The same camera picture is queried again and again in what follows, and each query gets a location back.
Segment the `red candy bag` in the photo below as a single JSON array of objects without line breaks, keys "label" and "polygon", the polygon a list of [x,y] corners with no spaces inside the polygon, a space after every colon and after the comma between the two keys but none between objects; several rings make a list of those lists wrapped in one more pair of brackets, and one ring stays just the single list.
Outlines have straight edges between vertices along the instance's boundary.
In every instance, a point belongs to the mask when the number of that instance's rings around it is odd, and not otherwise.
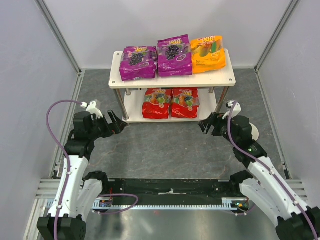
[{"label": "red candy bag", "polygon": [[195,119],[198,117],[200,99],[198,88],[174,88],[172,90],[171,116]]},{"label": "red candy bag", "polygon": [[148,88],[143,98],[142,116],[145,119],[168,119],[172,93],[172,88]]}]

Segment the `purple candy bag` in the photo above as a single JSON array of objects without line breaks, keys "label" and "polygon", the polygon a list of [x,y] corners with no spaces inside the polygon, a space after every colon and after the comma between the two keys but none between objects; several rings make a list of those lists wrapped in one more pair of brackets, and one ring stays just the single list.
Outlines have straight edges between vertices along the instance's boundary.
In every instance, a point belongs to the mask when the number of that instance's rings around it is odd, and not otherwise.
[{"label": "purple candy bag", "polygon": [[187,34],[157,42],[158,75],[160,77],[193,74],[192,51]]},{"label": "purple candy bag", "polygon": [[122,53],[119,73],[121,80],[154,79],[158,69],[155,46],[127,46]]}]

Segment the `orange candy bag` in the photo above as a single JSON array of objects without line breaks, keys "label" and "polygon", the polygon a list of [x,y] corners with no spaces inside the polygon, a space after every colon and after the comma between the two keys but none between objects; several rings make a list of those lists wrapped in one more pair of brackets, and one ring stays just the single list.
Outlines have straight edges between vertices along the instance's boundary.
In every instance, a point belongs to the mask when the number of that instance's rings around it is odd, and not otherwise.
[{"label": "orange candy bag", "polygon": [[190,46],[193,74],[220,70],[227,65],[221,35],[193,39]]}]

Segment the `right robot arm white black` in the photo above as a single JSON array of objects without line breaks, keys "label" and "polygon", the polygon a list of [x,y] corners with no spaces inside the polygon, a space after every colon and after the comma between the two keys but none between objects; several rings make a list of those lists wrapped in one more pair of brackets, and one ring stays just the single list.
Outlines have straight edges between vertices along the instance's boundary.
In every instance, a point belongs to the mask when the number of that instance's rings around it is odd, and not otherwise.
[{"label": "right robot arm white black", "polygon": [[261,145],[254,140],[250,120],[213,112],[199,122],[201,131],[211,131],[233,146],[236,159],[246,170],[238,173],[237,186],[273,223],[280,240],[318,240],[320,209],[310,207],[282,178]]}]

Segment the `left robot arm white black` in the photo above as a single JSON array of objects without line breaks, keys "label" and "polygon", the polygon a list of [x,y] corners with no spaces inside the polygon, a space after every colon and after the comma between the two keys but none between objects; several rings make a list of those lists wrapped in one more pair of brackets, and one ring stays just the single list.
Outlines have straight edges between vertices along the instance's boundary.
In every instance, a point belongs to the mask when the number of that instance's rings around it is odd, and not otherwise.
[{"label": "left robot arm white black", "polygon": [[113,111],[105,116],[81,111],[73,117],[73,130],[63,148],[63,171],[47,216],[40,217],[37,229],[45,240],[83,240],[87,218],[96,198],[110,191],[108,176],[102,171],[85,174],[95,141],[120,134],[128,125]]}]

